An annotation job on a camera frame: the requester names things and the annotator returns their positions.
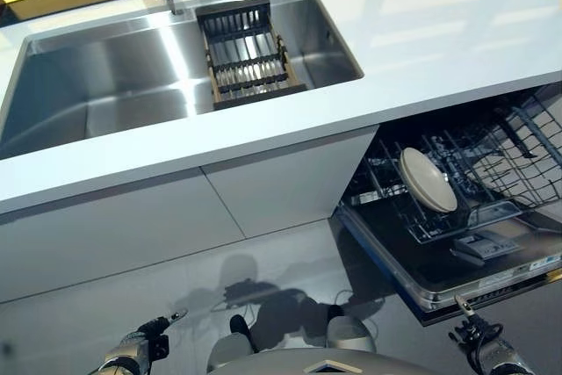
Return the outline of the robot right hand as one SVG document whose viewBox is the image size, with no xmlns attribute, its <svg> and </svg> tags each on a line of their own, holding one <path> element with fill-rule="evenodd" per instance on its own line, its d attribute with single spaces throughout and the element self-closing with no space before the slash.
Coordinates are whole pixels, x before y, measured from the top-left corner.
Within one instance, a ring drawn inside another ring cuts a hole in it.
<svg viewBox="0 0 562 375">
<path fill-rule="evenodd" d="M 449 338 L 463 350 L 475 350 L 479 346 L 491 342 L 503 332 L 500 323 L 489 323 L 480 317 L 472 305 L 462 296 L 456 295 L 455 302 L 465 316 L 459 327 L 449 333 Z"/>
</svg>

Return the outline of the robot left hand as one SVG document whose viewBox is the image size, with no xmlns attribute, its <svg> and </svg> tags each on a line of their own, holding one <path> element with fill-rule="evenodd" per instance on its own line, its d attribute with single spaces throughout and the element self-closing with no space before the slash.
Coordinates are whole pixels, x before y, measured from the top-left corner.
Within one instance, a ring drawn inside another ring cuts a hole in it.
<svg viewBox="0 0 562 375">
<path fill-rule="evenodd" d="M 148 340 L 153 340 L 160 335 L 163 335 L 170 326 L 182 320 L 187 314 L 188 309 L 181 308 L 171 314 L 156 317 L 153 320 L 140 325 L 136 332 L 141 333 Z"/>
</svg>

